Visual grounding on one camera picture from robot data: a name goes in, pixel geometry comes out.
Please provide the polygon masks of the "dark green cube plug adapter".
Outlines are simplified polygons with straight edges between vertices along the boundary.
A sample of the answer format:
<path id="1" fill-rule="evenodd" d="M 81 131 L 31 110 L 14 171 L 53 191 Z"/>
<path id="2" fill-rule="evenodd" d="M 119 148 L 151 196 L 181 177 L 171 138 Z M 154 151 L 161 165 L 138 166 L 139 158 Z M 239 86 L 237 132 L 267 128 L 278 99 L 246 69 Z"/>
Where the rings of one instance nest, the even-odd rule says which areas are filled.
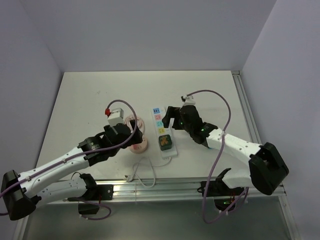
<path id="1" fill-rule="evenodd" d="M 170 150 L 173 147 L 173 142 L 169 134 L 160 135 L 158 143 L 161 151 Z"/>

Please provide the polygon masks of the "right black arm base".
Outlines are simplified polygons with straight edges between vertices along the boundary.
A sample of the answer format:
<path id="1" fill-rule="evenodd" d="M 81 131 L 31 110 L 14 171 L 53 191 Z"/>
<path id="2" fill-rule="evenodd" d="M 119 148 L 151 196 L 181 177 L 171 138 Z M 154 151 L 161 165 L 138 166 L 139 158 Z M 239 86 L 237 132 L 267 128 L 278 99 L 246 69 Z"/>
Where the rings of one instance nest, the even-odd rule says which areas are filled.
<path id="1" fill-rule="evenodd" d="M 244 187 L 228 188 L 222 181 L 212 180 L 209 182 L 206 197 L 226 197 L 214 200 L 215 207 L 222 212 L 236 200 L 236 196 L 244 192 L 244 196 L 247 197 L 248 191 Z"/>

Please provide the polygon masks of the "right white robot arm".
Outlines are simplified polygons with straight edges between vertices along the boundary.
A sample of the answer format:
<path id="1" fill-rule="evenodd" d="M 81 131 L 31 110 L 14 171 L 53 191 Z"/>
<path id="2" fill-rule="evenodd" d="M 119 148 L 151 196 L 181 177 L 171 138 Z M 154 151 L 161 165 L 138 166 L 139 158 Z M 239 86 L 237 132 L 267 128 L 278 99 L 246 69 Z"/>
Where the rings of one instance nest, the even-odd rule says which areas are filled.
<path id="1" fill-rule="evenodd" d="M 164 126 L 169 125 L 170 119 L 173 119 L 174 130 L 186 131 L 195 143 L 222 150 L 245 164 L 246 169 L 227 167 L 215 178 L 216 189 L 222 195 L 233 189 L 255 187 L 270 196 L 289 174 L 289 168 L 272 143 L 261 145 L 224 133 L 218 126 L 204 122 L 194 105 L 169 106 L 162 120 Z"/>

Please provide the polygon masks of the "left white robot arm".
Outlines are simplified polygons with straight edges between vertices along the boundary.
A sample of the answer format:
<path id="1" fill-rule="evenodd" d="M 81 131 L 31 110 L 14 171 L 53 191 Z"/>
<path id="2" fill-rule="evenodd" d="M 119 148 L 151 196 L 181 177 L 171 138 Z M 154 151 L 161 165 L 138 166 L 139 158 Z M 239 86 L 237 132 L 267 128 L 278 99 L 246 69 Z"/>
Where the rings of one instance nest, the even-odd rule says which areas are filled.
<path id="1" fill-rule="evenodd" d="M 21 173 L 10 170 L 3 175 L 0 197 L 6 207 L 5 216 L 17 221 L 51 202 L 65 198 L 85 202 L 96 197 L 97 184 L 90 174 L 82 173 L 66 182 L 60 180 L 106 162 L 120 150 L 141 144 L 144 140 L 135 112 L 129 121 L 124 120 L 121 108 L 107 108 L 105 114 L 108 124 L 103 131 L 87 137 L 66 154 L 32 170 Z"/>

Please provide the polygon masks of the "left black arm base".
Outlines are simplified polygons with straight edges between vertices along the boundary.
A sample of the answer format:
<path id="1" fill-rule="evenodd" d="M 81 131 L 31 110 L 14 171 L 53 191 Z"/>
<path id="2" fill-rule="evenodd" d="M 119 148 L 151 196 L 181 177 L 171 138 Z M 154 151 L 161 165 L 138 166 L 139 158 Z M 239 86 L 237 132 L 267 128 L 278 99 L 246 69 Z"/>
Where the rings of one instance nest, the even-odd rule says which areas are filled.
<path id="1" fill-rule="evenodd" d="M 112 184 L 99 184 L 93 193 L 84 194 L 81 197 L 69 197 L 68 202 L 78 202 L 78 213 L 81 218 L 91 221 L 99 221 L 108 218 L 112 210 L 103 201 L 113 198 L 114 186 Z M 99 210 L 106 209 L 105 216 L 95 217 Z"/>

